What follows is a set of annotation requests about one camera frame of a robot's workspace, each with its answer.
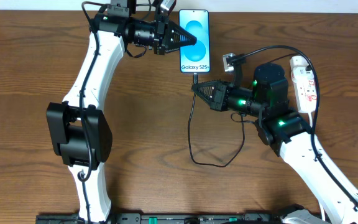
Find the white power strip socket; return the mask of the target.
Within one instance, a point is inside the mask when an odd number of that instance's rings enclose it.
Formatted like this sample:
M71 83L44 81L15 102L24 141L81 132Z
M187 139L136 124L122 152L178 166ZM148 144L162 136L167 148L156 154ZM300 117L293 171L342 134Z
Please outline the white power strip socket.
M306 59L300 55L290 59L291 80L295 90L299 113L312 113L316 108L316 85L314 73Z

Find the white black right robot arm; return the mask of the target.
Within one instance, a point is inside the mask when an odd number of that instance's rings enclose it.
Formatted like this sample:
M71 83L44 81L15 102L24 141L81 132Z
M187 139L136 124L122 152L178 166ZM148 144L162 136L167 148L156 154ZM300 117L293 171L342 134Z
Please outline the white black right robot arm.
M259 65L252 89L221 80L191 89L212 110L254 116L259 138L301 177L329 221L358 223L358 190L327 155L313 127L289 107L288 80L280 65Z

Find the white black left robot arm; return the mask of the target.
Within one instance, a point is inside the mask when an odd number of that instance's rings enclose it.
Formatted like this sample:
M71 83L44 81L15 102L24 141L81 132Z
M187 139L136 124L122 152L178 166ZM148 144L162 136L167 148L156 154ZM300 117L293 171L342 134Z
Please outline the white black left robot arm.
M80 210L73 218L52 218L60 223L112 223L112 201L108 196L105 163L112 148L112 132L104 115L104 104L114 71L134 44L156 55L196 44L196 37L170 20L175 1L152 1L151 22L133 15L136 1L100 3L94 17L85 15L89 45L80 72L60 103L49 103L47 124L53 151L71 172Z

